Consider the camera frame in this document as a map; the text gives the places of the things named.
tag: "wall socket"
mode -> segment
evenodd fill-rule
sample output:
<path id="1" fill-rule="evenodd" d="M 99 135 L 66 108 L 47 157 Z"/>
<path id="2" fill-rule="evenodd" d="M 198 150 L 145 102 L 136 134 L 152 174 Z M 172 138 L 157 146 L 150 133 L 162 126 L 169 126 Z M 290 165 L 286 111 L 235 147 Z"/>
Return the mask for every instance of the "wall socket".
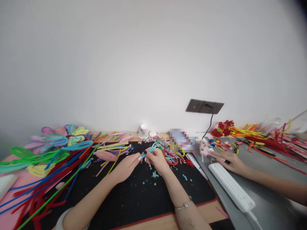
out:
<path id="1" fill-rule="evenodd" d="M 224 105 L 224 103 L 220 102 L 209 102 L 209 101 L 191 99 L 190 103 L 188 104 L 188 107 L 186 108 L 186 111 L 212 114 L 212 109 L 210 107 L 205 106 L 205 104 L 208 104 L 213 108 L 214 111 L 213 114 L 218 114 L 218 112 L 221 110 L 221 108 Z"/>

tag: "person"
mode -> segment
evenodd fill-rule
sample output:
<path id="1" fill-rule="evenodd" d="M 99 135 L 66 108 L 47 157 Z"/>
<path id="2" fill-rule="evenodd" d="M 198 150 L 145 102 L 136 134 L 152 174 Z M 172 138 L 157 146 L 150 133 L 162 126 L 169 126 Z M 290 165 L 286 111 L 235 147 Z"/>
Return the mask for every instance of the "person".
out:
<path id="1" fill-rule="evenodd" d="M 252 169 L 246 166 L 235 153 L 217 153 L 214 151 L 211 151 L 211 153 L 217 157 L 228 160 L 230 164 L 227 164 L 220 159 L 217 159 L 217 162 L 229 171 L 262 184 L 263 186 L 274 190 L 292 201 L 307 206 L 307 185 L 285 180 L 265 172 Z"/>
<path id="2" fill-rule="evenodd" d="M 149 152 L 149 149 L 146 149 L 147 154 L 144 160 L 150 166 L 154 165 L 156 171 L 165 180 L 180 228 L 183 230 L 211 229 L 170 169 L 161 150 L 155 149 Z M 64 212 L 52 230 L 87 229 L 91 219 L 112 188 L 125 181 L 139 162 L 142 161 L 140 156 L 140 153 L 126 156 L 75 207 Z"/>

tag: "white cup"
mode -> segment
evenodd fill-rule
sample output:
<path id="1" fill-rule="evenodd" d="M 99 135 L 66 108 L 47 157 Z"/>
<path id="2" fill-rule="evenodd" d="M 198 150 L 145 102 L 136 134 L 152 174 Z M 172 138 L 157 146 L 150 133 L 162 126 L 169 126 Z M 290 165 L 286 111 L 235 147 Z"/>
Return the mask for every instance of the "white cup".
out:
<path id="1" fill-rule="evenodd" d="M 140 131 L 138 132 L 139 139 L 146 139 L 148 138 L 148 126 L 145 124 L 142 124 L 140 126 Z"/>

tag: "power cord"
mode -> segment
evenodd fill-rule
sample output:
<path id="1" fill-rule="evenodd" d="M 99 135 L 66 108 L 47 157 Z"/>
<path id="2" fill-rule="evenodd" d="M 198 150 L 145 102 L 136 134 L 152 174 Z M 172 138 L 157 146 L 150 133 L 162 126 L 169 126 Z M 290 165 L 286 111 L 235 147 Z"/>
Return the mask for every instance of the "power cord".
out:
<path id="1" fill-rule="evenodd" d="M 209 104 L 205 104 L 205 106 L 206 107 L 210 107 L 210 108 L 212 108 L 212 116 L 211 116 L 211 120 L 210 120 L 210 126 L 209 126 L 209 128 L 207 129 L 207 131 L 206 131 L 206 133 L 205 133 L 205 135 L 207 134 L 207 132 L 208 132 L 208 130 L 210 129 L 210 127 L 211 127 L 211 123 L 212 123 L 212 118 L 213 118 L 213 114 L 214 114 L 214 109 L 213 109 L 213 107 L 211 106 L 211 105 L 209 105 Z"/>
<path id="2" fill-rule="evenodd" d="M 257 226 L 259 227 L 260 230 L 263 230 L 261 225 L 259 224 L 257 217 L 251 212 L 248 211 L 247 214 L 255 221 L 255 223 L 257 224 Z"/>

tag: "white foam block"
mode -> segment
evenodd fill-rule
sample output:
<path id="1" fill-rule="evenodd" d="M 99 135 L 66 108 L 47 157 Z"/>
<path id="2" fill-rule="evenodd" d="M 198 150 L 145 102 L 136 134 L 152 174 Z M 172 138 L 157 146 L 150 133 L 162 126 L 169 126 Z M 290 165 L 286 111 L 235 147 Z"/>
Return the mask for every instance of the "white foam block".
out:
<path id="1" fill-rule="evenodd" d="M 0 177 L 0 200 L 5 196 L 7 191 L 12 187 L 18 176 L 15 174 Z"/>

